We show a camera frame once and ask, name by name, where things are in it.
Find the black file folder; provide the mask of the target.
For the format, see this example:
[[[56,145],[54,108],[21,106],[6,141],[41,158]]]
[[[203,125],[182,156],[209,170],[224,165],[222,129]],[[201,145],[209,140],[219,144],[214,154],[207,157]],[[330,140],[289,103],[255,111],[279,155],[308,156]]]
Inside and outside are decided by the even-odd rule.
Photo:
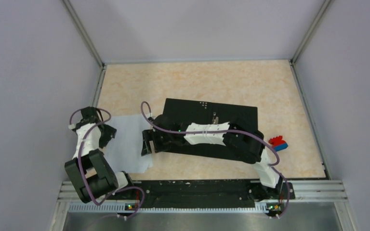
[[[143,138],[146,145],[153,142],[156,153],[261,161],[264,135],[257,107],[167,98],[152,122],[158,128],[143,131]]]

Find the white paper stack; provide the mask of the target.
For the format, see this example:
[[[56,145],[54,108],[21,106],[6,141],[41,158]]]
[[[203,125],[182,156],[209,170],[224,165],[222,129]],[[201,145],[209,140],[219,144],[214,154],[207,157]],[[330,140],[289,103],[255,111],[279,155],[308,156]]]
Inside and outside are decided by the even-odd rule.
[[[112,116],[107,124],[117,129],[105,149],[106,161],[115,173],[145,173],[153,166],[150,155],[141,156],[142,131],[150,128],[142,115]]]

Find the metal folder clip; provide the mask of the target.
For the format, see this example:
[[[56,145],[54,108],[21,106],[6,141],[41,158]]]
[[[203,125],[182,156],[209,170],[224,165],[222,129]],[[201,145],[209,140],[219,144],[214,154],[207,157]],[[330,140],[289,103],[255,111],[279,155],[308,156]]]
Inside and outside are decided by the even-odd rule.
[[[212,123],[213,123],[214,125],[219,124],[219,117],[218,117],[218,115],[217,115],[217,113],[216,113],[216,112],[214,112],[214,113],[213,113]]]

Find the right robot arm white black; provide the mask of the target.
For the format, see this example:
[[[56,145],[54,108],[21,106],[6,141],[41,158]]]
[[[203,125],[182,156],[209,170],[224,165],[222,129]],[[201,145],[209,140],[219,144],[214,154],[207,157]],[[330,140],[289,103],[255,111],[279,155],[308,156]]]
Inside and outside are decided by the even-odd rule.
[[[151,128],[142,132],[142,156],[169,152],[244,162],[257,172],[267,197],[277,198],[282,193],[283,180],[267,153],[271,145],[245,121],[235,118],[221,124],[177,123],[165,115],[147,117],[146,121]]]

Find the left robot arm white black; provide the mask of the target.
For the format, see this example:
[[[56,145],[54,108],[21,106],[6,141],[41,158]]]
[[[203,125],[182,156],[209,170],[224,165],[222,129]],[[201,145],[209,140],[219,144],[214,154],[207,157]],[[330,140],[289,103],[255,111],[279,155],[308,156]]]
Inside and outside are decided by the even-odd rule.
[[[78,112],[81,120],[68,126],[78,137],[76,151],[64,168],[79,199],[101,205],[98,198],[105,200],[116,192],[124,199],[133,197],[135,186],[130,176],[124,171],[115,173],[103,152],[117,129],[107,124],[103,109],[89,106]]]

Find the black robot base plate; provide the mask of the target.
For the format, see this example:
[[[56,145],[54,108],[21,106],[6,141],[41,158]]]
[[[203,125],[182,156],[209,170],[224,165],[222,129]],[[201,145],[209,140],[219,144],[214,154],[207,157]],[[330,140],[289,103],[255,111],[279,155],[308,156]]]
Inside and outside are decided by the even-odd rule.
[[[259,202],[272,203],[295,199],[293,186],[283,180],[276,188],[263,186],[258,180],[143,180],[135,189],[117,192],[109,200],[140,200],[142,208],[253,208]]]

